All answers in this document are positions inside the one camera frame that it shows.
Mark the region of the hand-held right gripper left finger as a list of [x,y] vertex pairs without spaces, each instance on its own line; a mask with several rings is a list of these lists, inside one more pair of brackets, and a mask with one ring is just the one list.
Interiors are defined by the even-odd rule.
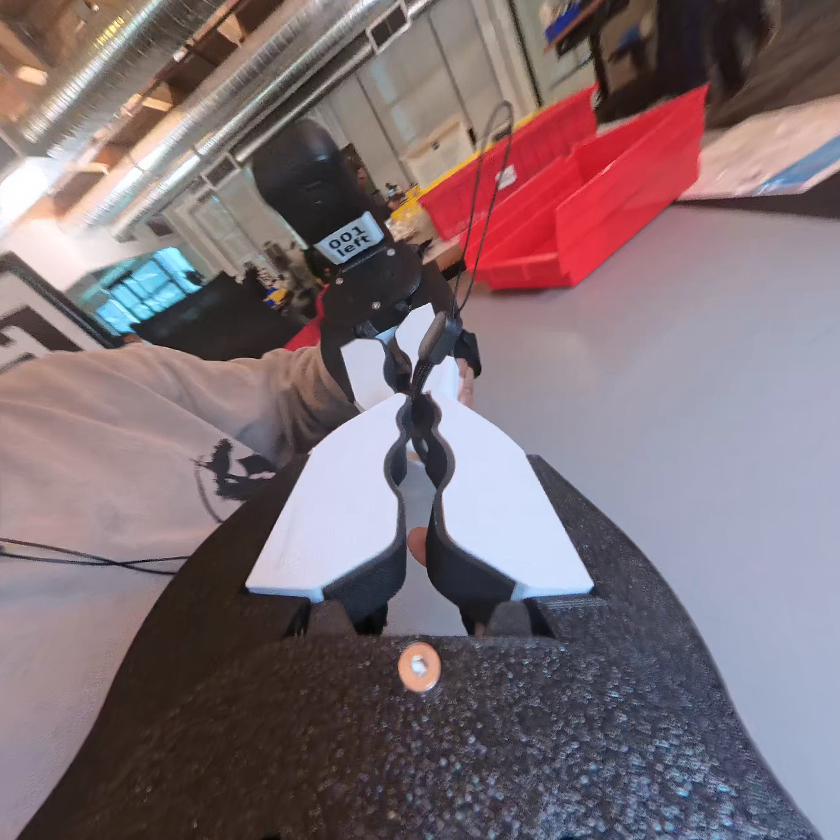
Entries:
[[406,578],[411,403],[396,394],[345,423],[306,458],[247,580],[257,595],[338,602],[354,623]]

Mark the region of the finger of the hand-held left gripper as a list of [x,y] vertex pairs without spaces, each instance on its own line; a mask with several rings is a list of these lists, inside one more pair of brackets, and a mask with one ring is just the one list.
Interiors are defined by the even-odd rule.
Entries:
[[353,339],[341,348],[340,353],[353,394],[353,404],[361,413],[397,393],[386,377],[393,358],[380,338]]
[[[402,324],[396,328],[394,338],[399,350],[412,363],[413,371],[418,365],[419,347],[428,329],[432,326],[436,312],[432,303],[411,310]],[[451,355],[447,356],[430,371],[423,393],[434,398],[440,396],[456,400],[459,389],[459,368]]]

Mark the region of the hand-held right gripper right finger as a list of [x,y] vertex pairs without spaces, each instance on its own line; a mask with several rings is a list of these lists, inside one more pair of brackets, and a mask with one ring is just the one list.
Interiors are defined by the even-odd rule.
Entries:
[[467,634],[504,604],[580,600],[595,583],[522,448],[460,402],[422,396],[423,463],[434,486],[427,576]]

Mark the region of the person's left forearm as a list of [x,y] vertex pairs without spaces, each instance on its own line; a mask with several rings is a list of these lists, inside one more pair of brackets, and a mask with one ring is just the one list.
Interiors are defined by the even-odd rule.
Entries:
[[307,453],[359,413],[319,346],[231,361],[142,343],[51,353],[2,374],[2,413],[12,404],[143,431],[178,426],[179,411],[275,466]]

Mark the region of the red plastic bin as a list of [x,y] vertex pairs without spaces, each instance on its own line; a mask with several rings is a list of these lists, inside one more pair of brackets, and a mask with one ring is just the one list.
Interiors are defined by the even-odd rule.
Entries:
[[493,291],[580,284],[692,186],[708,85],[578,143],[522,183],[465,263]]
[[482,158],[475,157],[453,170],[418,197],[434,230],[451,239],[467,230],[470,219],[487,213],[490,199],[497,203],[554,161],[567,157],[596,134],[591,86],[518,123],[510,138],[490,143]]

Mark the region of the person's torso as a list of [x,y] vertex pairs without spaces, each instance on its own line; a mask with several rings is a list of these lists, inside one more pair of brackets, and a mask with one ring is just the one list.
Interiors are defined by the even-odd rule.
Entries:
[[[291,427],[193,415],[2,416],[2,536],[129,562],[188,557],[301,447]],[[2,838],[89,734],[162,575],[2,561]]]

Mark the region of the black white marker board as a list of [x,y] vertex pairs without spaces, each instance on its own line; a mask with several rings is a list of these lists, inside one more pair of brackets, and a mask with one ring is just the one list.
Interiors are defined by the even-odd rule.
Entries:
[[23,260],[1,256],[1,372],[53,353],[112,350],[113,334]]

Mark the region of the paper sheet blue print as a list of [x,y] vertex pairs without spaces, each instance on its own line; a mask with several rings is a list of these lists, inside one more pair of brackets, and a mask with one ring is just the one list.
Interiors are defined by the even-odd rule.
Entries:
[[803,194],[839,172],[839,96],[754,115],[703,140],[681,202]]

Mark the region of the silver ventilation duct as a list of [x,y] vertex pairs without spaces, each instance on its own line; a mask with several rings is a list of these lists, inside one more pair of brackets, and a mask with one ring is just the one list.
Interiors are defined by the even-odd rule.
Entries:
[[49,73],[43,95],[17,122],[17,133],[27,144],[44,148],[90,137],[111,122],[220,5],[124,2],[94,24],[67,62]]
[[158,212],[266,116],[401,6],[427,2],[282,2],[181,104],[169,111],[66,215],[71,228],[128,231]]

